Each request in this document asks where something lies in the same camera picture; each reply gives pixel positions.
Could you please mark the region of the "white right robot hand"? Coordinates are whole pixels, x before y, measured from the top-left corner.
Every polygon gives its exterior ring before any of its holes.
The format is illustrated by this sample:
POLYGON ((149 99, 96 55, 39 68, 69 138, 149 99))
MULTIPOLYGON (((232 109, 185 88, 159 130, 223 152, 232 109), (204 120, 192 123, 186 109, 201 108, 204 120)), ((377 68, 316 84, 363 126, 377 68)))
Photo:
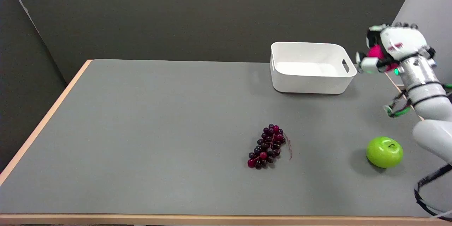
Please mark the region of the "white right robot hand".
POLYGON ((436 54, 415 23, 372 25, 367 29, 366 45, 367 53, 357 51, 355 55, 360 73, 389 72, 408 58, 421 55, 431 59, 436 54))

